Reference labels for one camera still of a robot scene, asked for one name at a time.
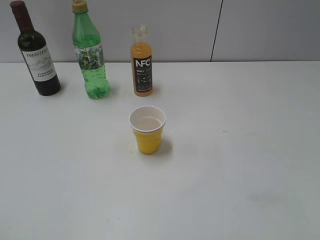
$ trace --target wine bottle label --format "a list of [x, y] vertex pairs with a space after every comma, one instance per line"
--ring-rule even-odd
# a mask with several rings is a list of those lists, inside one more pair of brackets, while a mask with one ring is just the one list
[[139, 93], [145, 93], [152, 89], [152, 59], [133, 58], [135, 89]]
[[84, 48], [74, 46], [74, 50], [80, 68], [84, 70], [96, 70], [105, 64], [101, 43], [96, 46]]
[[44, 82], [56, 75], [47, 45], [36, 51], [21, 51], [30, 70], [33, 80]]

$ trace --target dark red bottle cap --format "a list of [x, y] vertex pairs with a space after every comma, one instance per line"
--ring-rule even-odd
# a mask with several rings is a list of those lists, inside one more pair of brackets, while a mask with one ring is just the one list
[[17, 0], [10, 3], [12, 13], [21, 32], [34, 30], [26, 4], [24, 1]]

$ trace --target clear bottle cap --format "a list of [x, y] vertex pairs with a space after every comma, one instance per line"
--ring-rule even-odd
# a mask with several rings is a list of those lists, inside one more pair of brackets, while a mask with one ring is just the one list
[[145, 38], [149, 35], [146, 25], [134, 25], [131, 29], [131, 35], [134, 38]]

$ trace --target plastic cup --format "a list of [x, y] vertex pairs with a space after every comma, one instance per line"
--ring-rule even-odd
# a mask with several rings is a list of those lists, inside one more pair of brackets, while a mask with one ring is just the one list
[[165, 113], [155, 106], [141, 106], [129, 117], [139, 151], [154, 154], [160, 147], [161, 135], [166, 123]]

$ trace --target dark wine bottle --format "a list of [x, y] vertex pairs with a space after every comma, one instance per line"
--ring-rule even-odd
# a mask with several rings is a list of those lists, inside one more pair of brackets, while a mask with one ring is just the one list
[[36, 89], [42, 96], [57, 93], [60, 83], [45, 38], [35, 31], [25, 2], [13, 1], [10, 6], [20, 29], [18, 47]]

